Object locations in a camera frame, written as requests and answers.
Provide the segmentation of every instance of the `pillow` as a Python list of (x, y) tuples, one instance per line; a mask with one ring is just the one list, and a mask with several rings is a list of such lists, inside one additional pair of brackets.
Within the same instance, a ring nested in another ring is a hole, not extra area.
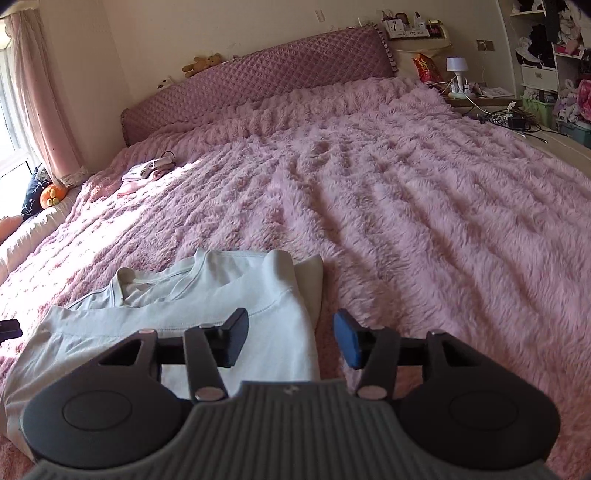
[(300, 88), (393, 77), (387, 42), (372, 26), (302, 38), (211, 67), (121, 115), (127, 146), (176, 122)]
[(0, 244), (3, 244), (4, 240), (17, 231), (22, 222), (23, 220), (21, 215), (16, 215), (14, 217), (4, 217), (0, 219)]
[(33, 171), (33, 176), (27, 187), (27, 195), (25, 196), (21, 211), (23, 220), (28, 220), (43, 210), (43, 207), (41, 206), (41, 192), (45, 190), (45, 187), (51, 184), (51, 180), (49, 179), (37, 180), (39, 167), (40, 166), (36, 167)]

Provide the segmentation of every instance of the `wall socket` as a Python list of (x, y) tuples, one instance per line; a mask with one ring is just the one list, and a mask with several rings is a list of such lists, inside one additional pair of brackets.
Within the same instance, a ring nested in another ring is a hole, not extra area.
[(492, 40), (476, 40), (479, 51), (495, 51), (495, 44)]

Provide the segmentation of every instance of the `pink bedding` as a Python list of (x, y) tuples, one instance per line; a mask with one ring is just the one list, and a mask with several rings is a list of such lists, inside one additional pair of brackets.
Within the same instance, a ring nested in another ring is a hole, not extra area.
[[(165, 150), (185, 165), (114, 195), (130, 166)], [(197, 247), (318, 253), (325, 378), (354, 378), (332, 339), (338, 307), (404, 335), (443, 328), (552, 397), (563, 427), (550, 466), (579, 478), (591, 470), (589, 199), (577, 170), (408, 80), (296, 90), (123, 150), (0, 287), (0, 317), (19, 319), (26, 341), (51, 303), (106, 285), (122, 265), (161, 270)], [(2, 378), (21, 348), (2, 347)], [(30, 465), (11, 448), (7, 480)]]

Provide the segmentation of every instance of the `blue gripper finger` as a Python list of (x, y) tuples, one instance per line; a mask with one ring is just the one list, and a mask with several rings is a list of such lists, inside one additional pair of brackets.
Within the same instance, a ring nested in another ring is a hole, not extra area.
[(333, 316), (333, 330), (347, 365), (355, 370), (364, 368), (375, 344), (373, 331), (362, 327), (345, 309)]

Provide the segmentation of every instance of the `green storage box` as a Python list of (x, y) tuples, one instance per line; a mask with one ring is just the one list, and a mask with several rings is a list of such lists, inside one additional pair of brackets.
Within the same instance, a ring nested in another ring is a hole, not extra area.
[(529, 100), (523, 97), (521, 100), (523, 101), (523, 110), (531, 113), (540, 125), (547, 128), (554, 128), (554, 117), (552, 115), (552, 111), (554, 110), (553, 103), (542, 103), (538, 100)]
[(591, 148), (591, 131), (565, 122), (558, 122), (558, 127), (560, 128), (560, 133), (572, 138), (587, 148)]

